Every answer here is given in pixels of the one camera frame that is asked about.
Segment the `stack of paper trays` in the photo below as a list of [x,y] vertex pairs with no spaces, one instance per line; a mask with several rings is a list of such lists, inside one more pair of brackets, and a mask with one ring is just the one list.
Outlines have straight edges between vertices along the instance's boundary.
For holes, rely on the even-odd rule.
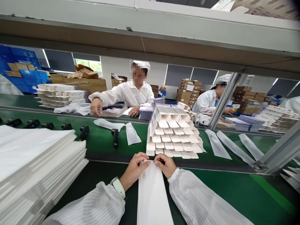
[[236,126],[236,130],[249,131],[250,124],[245,121],[233,117],[225,117],[225,120],[229,120],[230,122],[234,123]]
[[87,91],[77,90],[77,86],[66,84],[39,84],[36,98],[41,99],[41,107],[60,108],[70,103],[87,103]]
[[0,224],[41,224],[88,163],[74,130],[0,126]]
[[203,141],[190,115],[178,106],[156,105],[148,127],[146,153],[168,157],[199,158]]

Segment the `green conveyor belt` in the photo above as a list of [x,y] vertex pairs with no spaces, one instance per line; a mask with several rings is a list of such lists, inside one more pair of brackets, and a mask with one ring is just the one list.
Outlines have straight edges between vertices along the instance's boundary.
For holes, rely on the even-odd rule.
[[[126,167],[126,164],[89,162],[49,215],[57,212],[69,202],[87,194],[95,188],[98,182],[104,181],[108,184],[114,177],[121,177]],[[190,170],[255,225],[289,224],[292,214],[287,211],[284,205],[278,203],[276,199],[263,189],[251,175]],[[165,177],[164,181],[174,224],[186,224],[169,194],[168,182]],[[128,198],[126,199],[125,214],[120,221],[120,225],[133,225],[137,221],[138,182],[135,182],[127,191],[126,196]]]

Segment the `pallet of boxes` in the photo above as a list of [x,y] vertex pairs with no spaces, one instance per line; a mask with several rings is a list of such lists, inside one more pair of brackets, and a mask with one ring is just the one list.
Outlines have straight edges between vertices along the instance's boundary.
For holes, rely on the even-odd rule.
[[238,113],[252,115],[257,113],[264,104],[267,104],[264,101],[267,94],[251,92],[251,90],[251,87],[236,87],[233,92],[234,104],[240,104]]

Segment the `window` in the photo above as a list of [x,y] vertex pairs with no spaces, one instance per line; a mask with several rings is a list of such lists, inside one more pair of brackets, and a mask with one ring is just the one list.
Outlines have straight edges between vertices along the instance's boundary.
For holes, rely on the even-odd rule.
[[92,61],[86,59],[74,59],[75,64],[82,64],[84,66],[90,67],[93,71],[96,71],[100,77],[102,75],[102,66],[100,61]]

